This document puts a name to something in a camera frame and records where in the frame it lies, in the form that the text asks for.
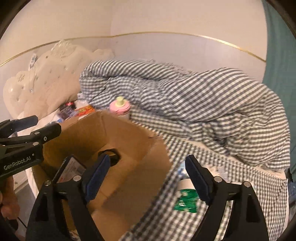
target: gray checkered fabric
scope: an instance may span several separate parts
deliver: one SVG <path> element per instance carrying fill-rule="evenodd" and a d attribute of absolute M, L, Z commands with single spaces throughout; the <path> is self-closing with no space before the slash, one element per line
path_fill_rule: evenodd
<path fill-rule="evenodd" d="M 154 240 L 190 240 L 198 228 L 207 205 L 197 201 L 197 213 L 180 212 L 173 209 L 177 200 L 177 184 L 180 180 L 178 168 L 185 157 L 193 154 L 201 165 L 222 167 L 229 182 L 254 184 L 254 190 L 260 202 L 270 241 L 276 241 L 284 229 L 287 204 L 287 180 L 276 178 L 270 174 L 258 171 L 254 167 L 241 162 L 233 162 L 225 156 L 213 151 L 197 147 L 179 137 L 156 132 L 162 136 L 166 146 L 172 169 L 151 207 L 142 219 L 121 241 L 154 241 Z M 230 218 L 232 202 L 228 202 L 215 241 L 222 240 Z"/>
<path fill-rule="evenodd" d="M 269 238 L 283 232 L 287 180 L 258 171 L 289 166 L 289 128 L 284 108 L 266 86 L 229 68 L 192 73 L 168 64 L 140 61 L 98 61 L 80 77 L 81 90 L 93 106 L 104 109 L 119 95 L 133 104 L 131 119 L 162 136 L 172 169 L 145 215 L 122 241 L 190 240 L 207 206 L 197 201 L 197 213 L 173 209 L 178 168 L 189 154 L 201 165 L 224 168 L 230 182 L 254 184 Z M 217 153 L 187 140 L 202 141 Z M 225 156 L 236 155 L 243 162 Z M 225 234 L 229 202 L 216 236 Z"/>
<path fill-rule="evenodd" d="M 124 96 L 135 106 L 135 121 L 148 120 L 155 128 L 165 122 L 167 133 L 251 166 L 289 168 L 289 125 L 281 100 L 242 71 L 193 73 L 169 64 L 97 61 L 81 73 L 80 86 L 96 108 Z"/>

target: plastic bottle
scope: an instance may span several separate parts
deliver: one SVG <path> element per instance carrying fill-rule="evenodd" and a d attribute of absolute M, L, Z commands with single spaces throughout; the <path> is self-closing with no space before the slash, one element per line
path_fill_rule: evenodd
<path fill-rule="evenodd" d="M 117 114 L 119 117 L 127 120 L 130 116 L 130 108 L 130 102 L 124 99 L 122 96 L 117 97 L 116 100 L 110 104 L 111 113 Z"/>

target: tufted headboard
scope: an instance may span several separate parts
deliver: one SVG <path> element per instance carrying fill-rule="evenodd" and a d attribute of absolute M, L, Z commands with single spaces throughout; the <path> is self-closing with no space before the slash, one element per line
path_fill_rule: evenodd
<path fill-rule="evenodd" d="M 38 57 L 29 70 L 6 81 L 4 103 L 13 118 L 24 112 L 24 116 L 37 115 L 41 119 L 62 103 L 77 98 L 79 76 L 87 65 L 112 57 L 110 49 L 91 52 L 62 40 Z"/>

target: human hand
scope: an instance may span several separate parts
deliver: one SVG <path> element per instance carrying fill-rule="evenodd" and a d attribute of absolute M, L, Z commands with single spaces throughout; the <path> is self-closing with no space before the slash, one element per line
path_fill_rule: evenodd
<path fill-rule="evenodd" d="M 20 214 L 20 206 L 17 202 L 17 196 L 13 190 L 13 177 L 6 179 L 2 193 L 0 192 L 0 207 L 4 218 L 17 219 Z"/>

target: cardboard box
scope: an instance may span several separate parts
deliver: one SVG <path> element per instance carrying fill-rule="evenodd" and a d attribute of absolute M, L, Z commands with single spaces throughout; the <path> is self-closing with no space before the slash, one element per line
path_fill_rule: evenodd
<path fill-rule="evenodd" d="M 33 173 L 40 188 L 65 157 L 74 154 L 89 167 L 99 151 L 110 148 L 116 148 L 121 159 L 109 169 L 89 210 L 104 239 L 116 241 L 143 216 L 171 167 L 161 138 L 107 112 L 72 118 L 63 123 L 58 138 L 44 145 L 44 162 Z M 71 226 L 69 211 L 65 213 Z"/>

